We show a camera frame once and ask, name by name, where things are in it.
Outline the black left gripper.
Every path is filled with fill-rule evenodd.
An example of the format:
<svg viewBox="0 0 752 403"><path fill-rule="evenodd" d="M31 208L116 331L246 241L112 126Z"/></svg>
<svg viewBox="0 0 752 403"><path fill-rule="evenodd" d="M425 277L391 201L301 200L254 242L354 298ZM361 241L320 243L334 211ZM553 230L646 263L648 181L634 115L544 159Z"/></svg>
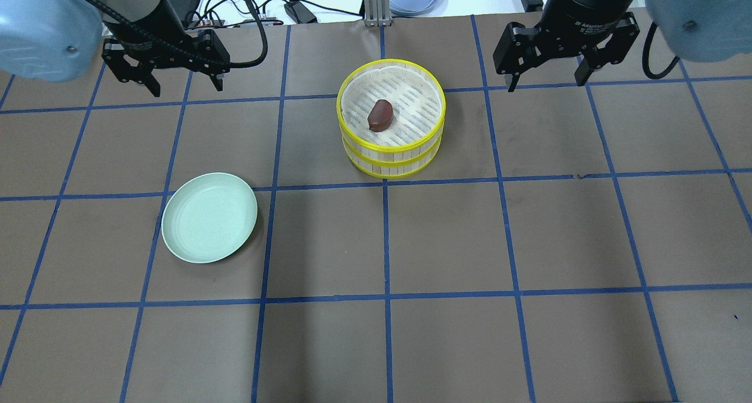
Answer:
<svg viewBox="0 0 752 403"><path fill-rule="evenodd" d="M218 92L223 91L223 76L229 68L220 63L229 63L229 53L219 36L212 30L191 32L176 44L179 49L191 54L187 57L164 49L155 42L124 43L108 37L103 43L102 59L120 82L137 82L143 85L154 98L161 96L161 85L153 76L154 69L186 68L207 74Z"/></svg>

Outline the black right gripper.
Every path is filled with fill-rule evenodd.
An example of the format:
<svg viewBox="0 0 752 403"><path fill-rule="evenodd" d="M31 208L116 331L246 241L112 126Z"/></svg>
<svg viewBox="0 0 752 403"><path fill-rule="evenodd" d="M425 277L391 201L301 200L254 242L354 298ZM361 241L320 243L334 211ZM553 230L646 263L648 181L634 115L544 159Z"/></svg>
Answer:
<svg viewBox="0 0 752 403"><path fill-rule="evenodd" d="M502 31L492 62L512 93L529 69L549 60L581 56L574 77L577 86L585 86L597 70L623 62L640 32L632 12L604 25L567 15L545 15L535 26L511 21Z"/></svg>

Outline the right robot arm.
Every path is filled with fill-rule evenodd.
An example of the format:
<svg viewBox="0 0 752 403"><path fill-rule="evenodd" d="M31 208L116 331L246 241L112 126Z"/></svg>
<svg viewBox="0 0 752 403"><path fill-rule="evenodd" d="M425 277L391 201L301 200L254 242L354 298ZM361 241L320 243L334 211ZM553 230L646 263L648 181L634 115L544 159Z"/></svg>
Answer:
<svg viewBox="0 0 752 403"><path fill-rule="evenodd" d="M634 0L547 0L537 25L505 26L492 60L513 92L521 74L552 59L582 58L575 82L583 86L607 64L619 64L641 29L629 12ZM642 68L665 77L681 60L725 61L749 54L750 0L645 0L651 17Z"/></svg>

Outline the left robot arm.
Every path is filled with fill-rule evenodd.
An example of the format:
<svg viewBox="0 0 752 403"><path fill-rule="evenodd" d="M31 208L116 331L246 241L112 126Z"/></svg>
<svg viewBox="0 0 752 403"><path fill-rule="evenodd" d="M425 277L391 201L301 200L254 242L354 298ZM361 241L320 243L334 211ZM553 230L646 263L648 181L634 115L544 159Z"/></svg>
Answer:
<svg viewBox="0 0 752 403"><path fill-rule="evenodd" d="M228 51L212 31L190 35L171 0L2 0L1 18L2 70L22 78L68 82L99 54L154 97L155 69L203 73L223 90Z"/></svg>

